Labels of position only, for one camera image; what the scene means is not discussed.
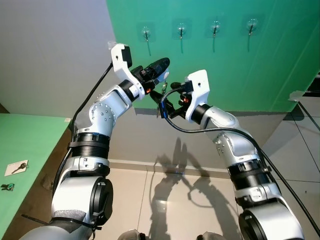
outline tiled floor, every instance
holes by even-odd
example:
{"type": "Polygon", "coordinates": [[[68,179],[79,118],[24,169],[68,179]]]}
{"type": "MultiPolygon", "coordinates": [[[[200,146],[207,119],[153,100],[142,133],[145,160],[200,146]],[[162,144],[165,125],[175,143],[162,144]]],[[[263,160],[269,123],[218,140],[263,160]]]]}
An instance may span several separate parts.
{"type": "MultiPolygon", "coordinates": [[[[320,124],[320,99],[302,99],[320,124]]],[[[279,125],[263,146],[265,152],[320,225],[320,133],[303,110],[279,125]]],[[[233,185],[228,179],[113,169],[113,214],[97,240],[116,240],[137,229],[151,240],[195,240],[205,231],[240,240],[233,185]]],[[[300,221],[306,240],[318,240],[308,219],[285,186],[284,198],[300,221]]]]}

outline green wall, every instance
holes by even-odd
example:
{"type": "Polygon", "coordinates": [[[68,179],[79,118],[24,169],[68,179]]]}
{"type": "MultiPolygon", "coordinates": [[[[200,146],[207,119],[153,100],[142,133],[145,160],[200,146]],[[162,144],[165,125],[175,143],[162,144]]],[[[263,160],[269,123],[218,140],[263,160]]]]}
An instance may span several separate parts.
{"type": "MultiPolygon", "coordinates": [[[[289,94],[305,91],[319,71],[319,0],[107,0],[107,6],[116,41],[130,46],[133,67],[168,57],[169,83],[206,69],[208,103],[227,111],[290,111],[289,94]],[[249,37],[250,18],[258,23],[249,37]],[[182,41],[178,19],[187,24],[182,41]],[[216,19],[213,39],[210,22],[216,19]]],[[[156,105],[145,98],[135,107],[156,105]]]]}

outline black cable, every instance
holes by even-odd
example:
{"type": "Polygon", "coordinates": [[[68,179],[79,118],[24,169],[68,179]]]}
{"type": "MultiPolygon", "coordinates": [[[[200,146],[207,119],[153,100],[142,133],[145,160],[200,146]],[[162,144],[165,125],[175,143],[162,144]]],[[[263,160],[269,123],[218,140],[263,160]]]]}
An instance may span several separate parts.
{"type": "MultiPolygon", "coordinates": [[[[83,101],[83,103],[79,106],[79,108],[75,111],[72,121],[71,121],[71,141],[74,142],[76,139],[76,118],[77,115],[81,112],[81,110],[85,107],[85,105],[88,103],[88,101],[90,100],[90,98],[92,97],[92,95],[94,94],[94,92],[96,91],[96,89],[98,88],[98,86],[100,85],[100,83],[102,82],[102,80],[106,77],[106,75],[108,74],[108,72],[110,71],[110,69],[113,67],[112,62],[110,63],[110,65],[107,67],[107,69],[104,71],[104,73],[102,74],[102,76],[100,77],[100,79],[97,81],[97,83],[94,85],[94,87],[91,89],[91,91],[89,92],[88,96],[85,98],[85,100],[83,101]]],[[[56,175],[54,177],[54,181],[53,181],[53,188],[52,188],[52,197],[55,194],[55,191],[57,189],[58,183],[59,183],[59,179],[61,176],[61,172],[67,162],[68,157],[70,156],[70,154],[72,153],[72,148],[69,148],[68,151],[66,152],[66,154],[63,157],[62,162],[59,165],[59,168],[56,172],[56,175]]]]}
{"type": "Polygon", "coordinates": [[[108,68],[104,71],[104,73],[102,74],[102,76],[100,77],[100,79],[98,80],[98,82],[94,85],[94,87],[92,88],[92,90],[89,92],[88,96],[85,98],[85,100],[83,101],[83,103],[80,105],[80,107],[75,111],[73,118],[72,118],[72,122],[71,122],[71,141],[74,142],[75,141],[75,134],[76,134],[76,118],[78,113],[81,112],[81,110],[85,107],[85,105],[88,103],[88,101],[90,100],[90,98],[92,97],[92,95],[94,94],[94,92],[96,91],[96,89],[98,88],[98,86],[100,85],[100,83],[102,82],[102,80],[105,78],[105,76],[108,74],[108,72],[110,71],[110,69],[113,67],[112,62],[110,63],[110,65],[108,66],[108,68]]]}
{"type": "Polygon", "coordinates": [[[256,148],[257,153],[259,155],[259,158],[261,159],[262,164],[264,165],[263,167],[266,167],[266,162],[265,159],[267,160],[267,162],[269,163],[269,165],[273,168],[273,170],[275,171],[275,173],[279,176],[279,178],[281,179],[281,181],[284,183],[284,185],[288,188],[288,190],[290,191],[290,193],[292,194],[292,196],[294,197],[294,199],[298,202],[298,204],[300,205],[301,209],[303,210],[303,212],[305,213],[305,215],[307,216],[307,218],[309,219],[312,227],[314,228],[314,230],[316,231],[316,233],[320,236],[320,229],[318,228],[317,224],[315,223],[314,219],[312,218],[312,216],[310,215],[310,213],[308,212],[307,208],[305,207],[305,205],[302,203],[302,201],[300,200],[300,198],[298,197],[298,195],[295,193],[295,191],[291,188],[291,186],[289,185],[289,183],[285,180],[285,178],[281,175],[281,173],[279,172],[279,170],[276,168],[276,166],[272,163],[272,161],[269,159],[269,157],[266,155],[266,153],[259,147],[258,143],[256,142],[256,140],[254,140],[249,134],[247,134],[244,131],[235,129],[235,128],[228,128],[228,127],[221,127],[221,128],[207,128],[207,129],[193,129],[193,130],[188,130],[188,129],[183,129],[177,125],[175,125],[169,118],[168,118],[168,114],[166,112],[166,105],[165,105],[165,100],[167,99],[167,97],[174,93],[174,92],[178,92],[180,90],[183,90],[183,86],[181,87],[177,87],[174,88],[170,91],[168,91],[165,95],[163,95],[163,97],[161,98],[161,107],[163,108],[163,112],[164,112],[164,118],[165,120],[176,130],[186,133],[186,134],[195,134],[195,133],[205,133],[205,132],[215,132],[215,131],[229,131],[229,132],[235,132],[238,133],[240,135],[242,135],[245,139],[249,140],[253,146],[256,148]]]}

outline key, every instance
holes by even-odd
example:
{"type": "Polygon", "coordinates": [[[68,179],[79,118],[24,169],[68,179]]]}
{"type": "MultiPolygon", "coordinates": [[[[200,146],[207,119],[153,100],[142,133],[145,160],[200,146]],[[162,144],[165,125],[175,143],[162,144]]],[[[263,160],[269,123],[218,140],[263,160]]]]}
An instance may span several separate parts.
{"type": "MultiPolygon", "coordinates": [[[[168,86],[168,83],[167,81],[164,82],[164,84],[162,85],[162,90],[161,90],[161,94],[164,95],[167,91],[167,86],[168,86]]],[[[160,110],[159,110],[159,106],[157,107],[156,109],[156,118],[158,118],[160,115],[160,110]]]]}
{"type": "Polygon", "coordinates": [[[14,174],[16,171],[18,171],[19,169],[24,169],[27,165],[23,162],[21,163],[21,165],[16,169],[14,170],[11,174],[14,174]]]}

